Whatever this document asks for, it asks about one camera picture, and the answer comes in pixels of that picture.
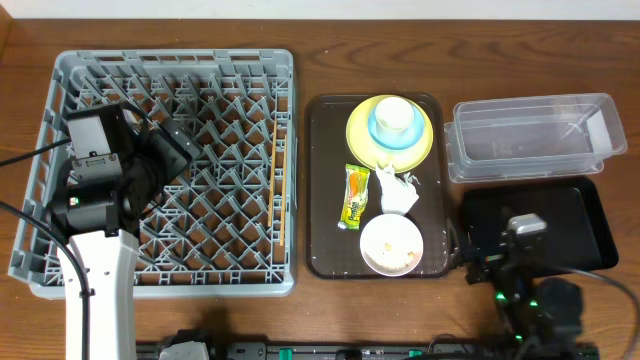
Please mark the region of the green orange snack wrapper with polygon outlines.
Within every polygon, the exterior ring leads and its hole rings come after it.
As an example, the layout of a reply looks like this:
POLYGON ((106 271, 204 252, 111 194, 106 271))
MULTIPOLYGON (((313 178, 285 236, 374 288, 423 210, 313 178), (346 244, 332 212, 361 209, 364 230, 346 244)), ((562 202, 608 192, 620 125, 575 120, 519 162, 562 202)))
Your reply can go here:
POLYGON ((358 230, 361 216, 368 203, 370 170, 365 167, 346 164, 345 172, 345 193, 338 227, 343 230, 358 230))

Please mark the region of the white napkin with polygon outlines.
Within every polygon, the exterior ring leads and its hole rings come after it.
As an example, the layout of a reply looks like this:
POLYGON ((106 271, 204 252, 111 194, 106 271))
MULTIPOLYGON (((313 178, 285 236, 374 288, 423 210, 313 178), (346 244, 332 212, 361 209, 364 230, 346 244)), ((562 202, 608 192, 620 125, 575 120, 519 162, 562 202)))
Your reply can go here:
POLYGON ((419 199, 415 187, 420 184, 417 177, 410 172, 398 177, 391 164, 385 168, 376 167, 375 173, 381 187, 382 212, 406 215, 419 199))

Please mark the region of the white bowl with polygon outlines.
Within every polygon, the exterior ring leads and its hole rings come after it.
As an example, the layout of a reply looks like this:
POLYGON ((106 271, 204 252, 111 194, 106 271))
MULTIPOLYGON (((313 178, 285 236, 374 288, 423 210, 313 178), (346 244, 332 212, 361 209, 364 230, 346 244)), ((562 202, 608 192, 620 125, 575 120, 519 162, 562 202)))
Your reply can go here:
POLYGON ((418 227, 407 217, 382 214, 364 226, 359 248, 371 270, 386 277, 401 277, 421 261, 424 241, 418 227))

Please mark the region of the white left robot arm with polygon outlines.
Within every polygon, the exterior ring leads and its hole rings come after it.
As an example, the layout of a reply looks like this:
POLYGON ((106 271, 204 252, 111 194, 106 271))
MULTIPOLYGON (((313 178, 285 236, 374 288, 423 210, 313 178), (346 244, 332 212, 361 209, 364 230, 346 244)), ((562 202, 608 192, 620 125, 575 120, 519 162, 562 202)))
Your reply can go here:
POLYGON ((49 219, 80 265, 62 261, 69 359, 136 356, 134 270, 140 219, 200 153, 172 119, 135 132, 118 115, 77 118, 69 130, 76 182, 60 186, 49 219))

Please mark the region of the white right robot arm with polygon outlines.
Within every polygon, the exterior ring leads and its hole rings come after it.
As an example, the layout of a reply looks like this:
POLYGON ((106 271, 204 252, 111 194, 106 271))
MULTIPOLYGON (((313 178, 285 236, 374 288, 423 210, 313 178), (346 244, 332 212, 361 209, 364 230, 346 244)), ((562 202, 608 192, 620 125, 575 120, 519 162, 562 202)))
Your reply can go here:
POLYGON ((598 348, 579 343, 583 332, 582 289, 558 277, 536 283, 544 246, 536 240, 506 240, 497 252, 479 250, 465 259, 468 284, 487 282, 494 288, 494 303, 505 328, 501 354, 506 359, 598 359, 598 348))

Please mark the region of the grey plastic dishwasher rack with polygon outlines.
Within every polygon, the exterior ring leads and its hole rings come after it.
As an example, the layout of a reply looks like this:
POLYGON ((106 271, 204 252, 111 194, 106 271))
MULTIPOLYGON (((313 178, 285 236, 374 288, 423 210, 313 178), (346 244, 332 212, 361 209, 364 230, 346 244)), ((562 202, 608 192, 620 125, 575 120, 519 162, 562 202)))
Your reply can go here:
POLYGON ((138 298, 284 296, 297 205, 295 78, 284 49, 73 50, 54 65, 8 268, 36 296, 60 299, 60 244, 48 205, 73 185, 68 116, 120 104, 135 132, 174 120, 201 147, 140 219, 138 298), (267 224, 273 122, 277 155, 273 223, 267 224), (280 241, 287 136, 285 245, 280 241))

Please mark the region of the black waste tray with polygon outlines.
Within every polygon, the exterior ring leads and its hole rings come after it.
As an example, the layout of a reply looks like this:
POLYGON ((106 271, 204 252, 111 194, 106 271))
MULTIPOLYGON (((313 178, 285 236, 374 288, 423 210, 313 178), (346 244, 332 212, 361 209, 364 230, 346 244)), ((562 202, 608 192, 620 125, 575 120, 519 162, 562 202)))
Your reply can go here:
POLYGON ((539 255, 543 263, 583 271, 618 264, 619 254, 597 188, 586 177, 466 192, 460 207, 462 253, 496 254, 508 220, 530 213, 547 224, 539 255))

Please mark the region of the dark brown serving tray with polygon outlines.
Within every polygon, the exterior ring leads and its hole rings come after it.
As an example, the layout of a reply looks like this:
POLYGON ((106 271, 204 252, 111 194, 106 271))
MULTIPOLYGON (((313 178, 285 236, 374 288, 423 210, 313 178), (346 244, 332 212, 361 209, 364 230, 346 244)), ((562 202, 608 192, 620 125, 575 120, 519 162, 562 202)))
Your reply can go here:
MULTIPOLYGON (((421 260, 407 276, 439 278, 449 270, 455 223, 444 168, 442 114, 437 101, 428 94, 414 93, 408 98, 429 116, 434 144, 426 159, 410 171, 419 180, 419 199, 407 217, 418 227, 424 247, 421 260)), ((360 233, 338 227, 346 189, 345 166, 357 162, 346 141, 347 120, 365 99, 364 95, 322 95, 313 98, 305 109, 305 263, 321 279, 382 277, 365 263, 359 248, 360 233)))

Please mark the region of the yellow plate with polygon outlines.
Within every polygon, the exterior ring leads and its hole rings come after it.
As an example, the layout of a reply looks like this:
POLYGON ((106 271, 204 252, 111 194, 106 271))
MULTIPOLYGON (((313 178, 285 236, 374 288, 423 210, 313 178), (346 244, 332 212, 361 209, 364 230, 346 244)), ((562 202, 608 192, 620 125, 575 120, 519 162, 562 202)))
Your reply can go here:
POLYGON ((390 150, 378 145, 368 131, 369 113, 381 100, 391 96, 395 95, 378 95, 361 102, 348 118, 346 140, 354 157, 364 166, 376 170, 376 167, 385 168, 391 164, 396 173, 402 173, 417 167, 427 157, 434 142, 434 131, 429 116, 422 108, 407 98, 396 96, 419 108, 425 117, 424 133, 414 146, 406 150, 390 150))

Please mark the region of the light blue small plate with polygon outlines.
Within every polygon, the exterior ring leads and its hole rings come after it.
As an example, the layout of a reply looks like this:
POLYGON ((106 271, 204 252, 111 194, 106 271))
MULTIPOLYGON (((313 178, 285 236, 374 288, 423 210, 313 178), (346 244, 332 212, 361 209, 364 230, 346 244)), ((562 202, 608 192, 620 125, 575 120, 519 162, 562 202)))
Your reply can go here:
POLYGON ((378 123, 375 110, 369 113, 368 131, 372 139, 380 146, 390 150, 406 150, 414 146, 422 137, 425 128, 425 117, 421 114, 419 108, 411 104, 413 110, 413 120, 411 124, 396 133, 390 130, 384 130, 378 123))

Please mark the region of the white cup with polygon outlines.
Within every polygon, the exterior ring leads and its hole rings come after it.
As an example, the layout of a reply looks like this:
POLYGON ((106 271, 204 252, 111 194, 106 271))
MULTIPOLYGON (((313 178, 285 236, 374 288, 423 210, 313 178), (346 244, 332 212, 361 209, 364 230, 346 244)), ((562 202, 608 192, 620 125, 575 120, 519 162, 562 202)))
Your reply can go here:
POLYGON ((401 97, 391 96, 381 100, 374 109, 379 136, 395 141, 411 126, 414 120, 412 105, 401 97))

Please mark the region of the clear plastic bin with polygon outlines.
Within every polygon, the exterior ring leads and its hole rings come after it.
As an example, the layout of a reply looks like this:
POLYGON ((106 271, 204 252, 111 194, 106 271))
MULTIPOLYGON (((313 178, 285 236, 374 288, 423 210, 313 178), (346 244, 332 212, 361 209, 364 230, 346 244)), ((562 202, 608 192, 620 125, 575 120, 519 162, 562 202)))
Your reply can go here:
POLYGON ((606 93, 461 102, 444 132, 458 184, 596 174, 628 148, 606 93))

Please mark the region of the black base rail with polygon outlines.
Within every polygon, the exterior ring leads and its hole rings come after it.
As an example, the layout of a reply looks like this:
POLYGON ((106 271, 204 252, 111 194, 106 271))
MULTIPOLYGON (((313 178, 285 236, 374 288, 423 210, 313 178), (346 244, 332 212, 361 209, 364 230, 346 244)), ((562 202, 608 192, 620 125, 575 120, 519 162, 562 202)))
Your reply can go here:
POLYGON ((295 343, 246 338, 218 342, 201 330, 181 330, 158 342, 136 344, 138 359, 384 360, 384 359, 598 359, 592 344, 525 346, 502 338, 465 339, 440 334, 424 344, 295 343))

